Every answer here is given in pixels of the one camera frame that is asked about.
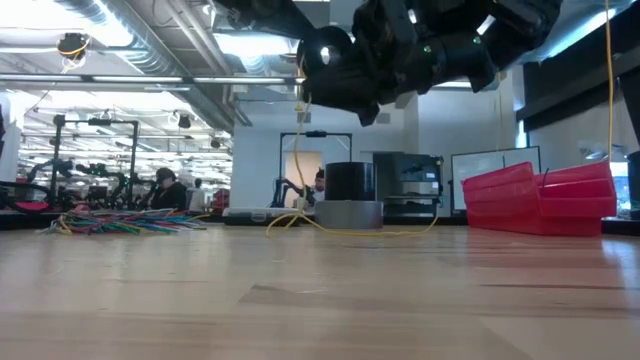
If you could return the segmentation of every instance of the gray base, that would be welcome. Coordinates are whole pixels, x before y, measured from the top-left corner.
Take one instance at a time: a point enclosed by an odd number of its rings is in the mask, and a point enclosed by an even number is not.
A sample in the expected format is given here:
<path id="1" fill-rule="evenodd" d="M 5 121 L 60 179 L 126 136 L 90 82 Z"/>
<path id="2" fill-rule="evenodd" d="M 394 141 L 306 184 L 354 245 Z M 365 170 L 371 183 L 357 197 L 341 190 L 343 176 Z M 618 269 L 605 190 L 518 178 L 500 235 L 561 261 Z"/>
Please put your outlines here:
<path id="1" fill-rule="evenodd" d="M 383 208 L 381 201 L 320 201 L 315 219 L 329 229 L 380 229 Z"/>

